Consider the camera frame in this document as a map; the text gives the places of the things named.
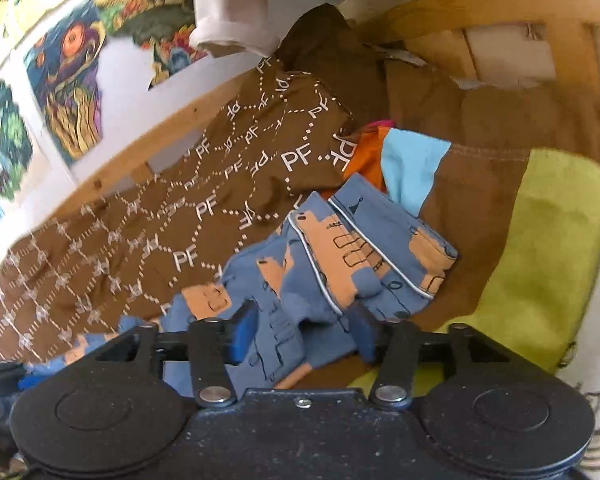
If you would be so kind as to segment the blue patterned pyjama pants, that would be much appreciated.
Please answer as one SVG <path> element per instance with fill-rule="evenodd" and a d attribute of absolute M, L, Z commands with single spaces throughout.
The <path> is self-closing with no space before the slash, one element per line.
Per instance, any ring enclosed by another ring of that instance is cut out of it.
<path fill-rule="evenodd" d="M 427 307 L 457 250 L 359 174 L 329 198 L 312 193 L 261 243 L 238 252 L 219 279 L 184 289 L 158 318 L 182 332 L 229 318 L 246 300 L 259 328 L 245 359 L 228 367 L 234 388 L 287 388 L 355 352 L 347 310 L 361 301 L 380 320 Z"/>

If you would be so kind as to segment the brown PF patterned blanket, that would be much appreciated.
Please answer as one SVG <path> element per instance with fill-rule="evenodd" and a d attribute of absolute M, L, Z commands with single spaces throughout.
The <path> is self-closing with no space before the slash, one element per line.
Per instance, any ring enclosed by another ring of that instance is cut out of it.
<path fill-rule="evenodd" d="M 334 6 L 302 15 L 175 164 L 9 249 L 0 361 L 43 362 L 122 316 L 158 318 L 310 194 L 336 190 L 365 113 L 356 78 L 376 81 L 378 67 Z"/>

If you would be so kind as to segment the lime green towel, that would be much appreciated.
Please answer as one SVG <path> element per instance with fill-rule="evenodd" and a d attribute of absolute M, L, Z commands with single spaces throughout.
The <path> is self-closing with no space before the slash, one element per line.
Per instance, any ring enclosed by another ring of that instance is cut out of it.
<path fill-rule="evenodd" d="M 576 334 L 600 262 L 600 162 L 554 148 L 441 143 L 399 172 L 408 210 L 458 252 L 422 330 L 464 322 L 552 372 Z"/>

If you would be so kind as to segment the cartoon character poster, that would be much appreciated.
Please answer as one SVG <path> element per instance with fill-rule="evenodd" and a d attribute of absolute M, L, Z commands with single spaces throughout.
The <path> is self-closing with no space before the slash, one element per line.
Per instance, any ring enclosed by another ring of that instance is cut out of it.
<path fill-rule="evenodd" d="M 31 133 L 12 87 L 0 79 L 0 221 L 33 193 L 50 164 Z"/>

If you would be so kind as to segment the brown orange blue striped cloth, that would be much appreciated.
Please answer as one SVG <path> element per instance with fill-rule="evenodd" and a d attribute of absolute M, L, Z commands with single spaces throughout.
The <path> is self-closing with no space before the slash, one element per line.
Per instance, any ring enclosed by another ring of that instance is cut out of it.
<path fill-rule="evenodd" d="M 394 123 L 354 160 L 458 251 L 415 323 L 465 322 L 557 370 L 600 262 L 600 97 L 556 82 L 465 88 L 395 60 L 317 76 L 356 126 Z"/>

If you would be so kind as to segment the colourful art poster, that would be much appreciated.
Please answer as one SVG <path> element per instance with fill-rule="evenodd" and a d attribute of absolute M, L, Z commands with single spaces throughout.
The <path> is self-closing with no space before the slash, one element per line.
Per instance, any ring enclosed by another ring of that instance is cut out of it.
<path fill-rule="evenodd" d="M 95 3 L 86 0 L 38 38 L 24 57 L 38 109 L 69 166 L 102 140 L 97 72 L 106 39 Z"/>

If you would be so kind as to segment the floral art poster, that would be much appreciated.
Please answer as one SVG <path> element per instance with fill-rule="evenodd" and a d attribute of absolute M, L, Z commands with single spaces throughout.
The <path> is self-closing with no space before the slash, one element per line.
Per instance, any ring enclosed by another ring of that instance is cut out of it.
<path fill-rule="evenodd" d="M 108 35 L 129 37 L 151 54 L 151 89 L 207 55 L 189 44 L 196 25 L 194 0 L 93 2 Z"/>

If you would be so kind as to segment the wooden bed frame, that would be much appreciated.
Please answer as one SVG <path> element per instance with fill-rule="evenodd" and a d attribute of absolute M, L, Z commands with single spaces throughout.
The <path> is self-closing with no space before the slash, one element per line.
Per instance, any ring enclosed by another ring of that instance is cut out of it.
<path fill-rule="evenodd" d="M 371 44 L 413 40 L 437 32 L 459 32 L 477 26 L 542 23 L 558 80 L 600 92 L 600 68 L 592 26 L 600 24 L 600 0 L 413 0 L 367 22 L 353 24 Z M 125 177 L 143 183 L 154 175 L 152 156 L 194 130 L 206 128 L 215 113 L 246 79 L 240 74 L 217 84 L 151 128 L 82 183 L 56 211 L 68 214 L 97 200 Z"/>

